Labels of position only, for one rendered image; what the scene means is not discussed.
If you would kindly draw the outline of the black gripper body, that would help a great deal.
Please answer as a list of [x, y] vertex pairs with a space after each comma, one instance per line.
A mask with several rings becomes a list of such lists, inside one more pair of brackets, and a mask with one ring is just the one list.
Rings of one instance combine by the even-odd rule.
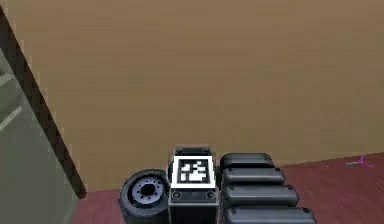
[[125, 224], [169, 224], [169, 183], [161, 169], [145, 169], [122, 185], [118, 205]]

